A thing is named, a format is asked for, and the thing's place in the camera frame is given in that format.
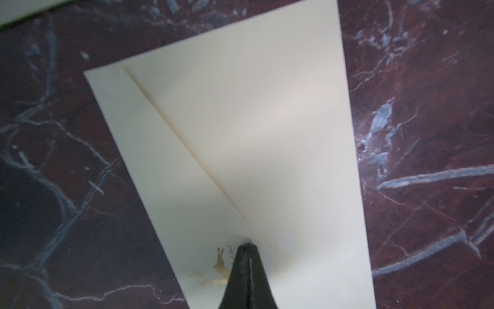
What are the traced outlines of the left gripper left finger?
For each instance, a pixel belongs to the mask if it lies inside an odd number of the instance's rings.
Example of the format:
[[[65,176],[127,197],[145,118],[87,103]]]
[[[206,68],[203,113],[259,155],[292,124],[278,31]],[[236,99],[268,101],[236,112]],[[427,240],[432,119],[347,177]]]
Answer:
[[[219,309],[250,307],[250,244],[239,246]]]

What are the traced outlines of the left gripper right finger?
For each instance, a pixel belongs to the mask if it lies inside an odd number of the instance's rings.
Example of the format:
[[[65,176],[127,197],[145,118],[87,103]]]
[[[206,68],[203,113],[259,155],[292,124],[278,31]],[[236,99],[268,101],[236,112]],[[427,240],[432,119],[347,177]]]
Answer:
[[[248,254],[248,308],[277,309],[257,246],[249,244]]]

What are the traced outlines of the manila envelope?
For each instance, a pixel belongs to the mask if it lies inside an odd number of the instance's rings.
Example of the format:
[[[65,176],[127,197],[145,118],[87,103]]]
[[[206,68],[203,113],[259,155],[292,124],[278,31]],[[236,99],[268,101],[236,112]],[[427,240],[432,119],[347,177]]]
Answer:
[[[1,26],[64,5],[68,0],[1,0]]]
[[[190,308],[256,244],[279,308],[376,306],[336,1],[85,72]]]

